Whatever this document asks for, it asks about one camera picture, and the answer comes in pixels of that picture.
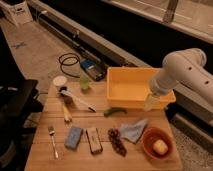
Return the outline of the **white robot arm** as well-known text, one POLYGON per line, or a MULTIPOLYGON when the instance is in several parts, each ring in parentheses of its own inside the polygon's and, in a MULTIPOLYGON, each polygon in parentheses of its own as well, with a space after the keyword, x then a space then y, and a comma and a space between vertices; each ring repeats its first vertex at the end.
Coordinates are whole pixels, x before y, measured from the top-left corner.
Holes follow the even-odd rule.
POLYGON ((144 102, 144 110, 152 110, 161 96, 165 96, 178 84, 184 84, 213 105, 213 75, 204 69, 206 54, 199 48, 178 50, 167 54, 162 68, 150 79, 150 93, 144 102))

